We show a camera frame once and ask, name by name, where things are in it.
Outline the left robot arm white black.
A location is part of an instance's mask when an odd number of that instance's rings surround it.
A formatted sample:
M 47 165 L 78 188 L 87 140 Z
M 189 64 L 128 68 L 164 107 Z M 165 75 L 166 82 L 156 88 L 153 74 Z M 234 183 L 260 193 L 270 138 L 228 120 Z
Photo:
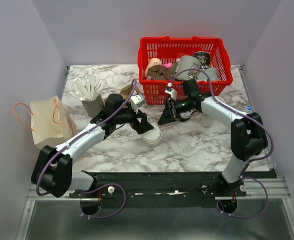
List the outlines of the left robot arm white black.
M 80 133 L 55 147 L 43 147 L 31 176 L 36 189 L 43 189 L 57 198 L 72 190 L 81 191 L 88 198 L 95 196 L 97 178 L 86 171 L 73 172 L 73 164 L 90 148 L 110 136 L 117 125 L 129 124 L 147 143 L 157 143 L 161 132 L 156 124 L 147 121 L 147 115 L 135 105 L 140 100 L 140 95 L 135 95 L 128 102 L 120 94 L 110 94 L 103 110 Z

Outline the stack of white lids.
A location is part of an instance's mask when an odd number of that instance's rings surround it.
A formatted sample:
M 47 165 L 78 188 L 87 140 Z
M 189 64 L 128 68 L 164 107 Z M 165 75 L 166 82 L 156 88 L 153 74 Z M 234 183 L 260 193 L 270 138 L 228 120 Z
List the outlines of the stack of white lids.
M 188 121 L 188 120 L 191 118 L 191 116 L 192 116 L 193 114 L 194 114 L 193 111 L 187 111 L 187 112 L 184 112 L 184 113 L 182 113 L 182 115 L 181 115 L 179 121 L 180 121 L 180 122 L 186 122 L 186 121 Z

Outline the stack of white paper cups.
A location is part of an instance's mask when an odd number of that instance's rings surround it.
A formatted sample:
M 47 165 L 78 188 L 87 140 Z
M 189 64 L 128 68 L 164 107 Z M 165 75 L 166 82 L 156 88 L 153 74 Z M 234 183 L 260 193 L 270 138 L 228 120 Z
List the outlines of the stack of white paper cups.
M 212 97 L 208 97 L 202 101 L 201 111 L 203 113 L 201 125 L 205 128 L 211 127 L 215 121 L 224 123 L 224 118 L 228 114 Z

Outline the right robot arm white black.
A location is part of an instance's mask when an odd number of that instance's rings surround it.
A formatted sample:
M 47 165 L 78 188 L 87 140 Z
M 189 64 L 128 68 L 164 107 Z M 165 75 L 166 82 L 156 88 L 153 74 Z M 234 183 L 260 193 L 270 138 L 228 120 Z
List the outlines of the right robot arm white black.
M 249 159 L 259 155 L 268 146 L 261 116 L 256 112 L 246 114 L 237 111 L 218 101 L 210 92 L 201 93 L 194 79 L 182 82 L 181 86 L 187 97 L 184 100 L 166 98 L 158 125 L 175 122 L 181 118 L 182 113 L 196 110 L 230 128 L 232 156 L 226 168 L 219 174 L 217 182 L 218 193 L 228 196 L 240 182 Z

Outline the brown cardboard cup carrier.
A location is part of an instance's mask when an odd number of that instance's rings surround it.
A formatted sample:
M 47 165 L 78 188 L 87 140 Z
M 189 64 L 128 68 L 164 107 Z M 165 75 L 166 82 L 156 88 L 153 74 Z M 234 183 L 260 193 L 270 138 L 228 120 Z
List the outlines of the brown cardboard cup carrier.
M 132 86 L 129 84 L 129 85 L 123 87 L 123 88 L 120 90 L 120 92 L 117 93 L 116 95 L 121 95 L 121 96 L 123 97 L 123 100 L 126 100 L 126 99 L 129 98 L 129 94 L 131 93 L 131 91 L 132 91 Z M 141 91 L 138 87 L 136 87 L 136 88 L 135 88 L 135 91 L 134 91 L 134 93 L 133 93 L 133 96 L 134 96 L 134 95 L 138 95 L 138 94 L 142 94 L 142 91 Z M 104 100 L 103 100 L 103 106 L 106 105 L 106 102 L 107 102 L 108 98 L 109 98 L 111 95 L 115 95 L 115 94 L 112 94 L 112 93 L 111 93 L 106 99 L 104 99 Z

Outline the single white paper cup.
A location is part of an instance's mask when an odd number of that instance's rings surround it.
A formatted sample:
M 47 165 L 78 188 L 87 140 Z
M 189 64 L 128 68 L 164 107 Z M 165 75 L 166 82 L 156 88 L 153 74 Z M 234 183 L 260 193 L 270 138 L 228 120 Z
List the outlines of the single white paper cup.
M 152 123 L 151 125 L 153 126 L 153 129 L 144 133 L 142 135 L 142 139 L 150 147 L 155 147 L 159 144 L 161 137 L 162 137 L 162 133 L 156 123 Z

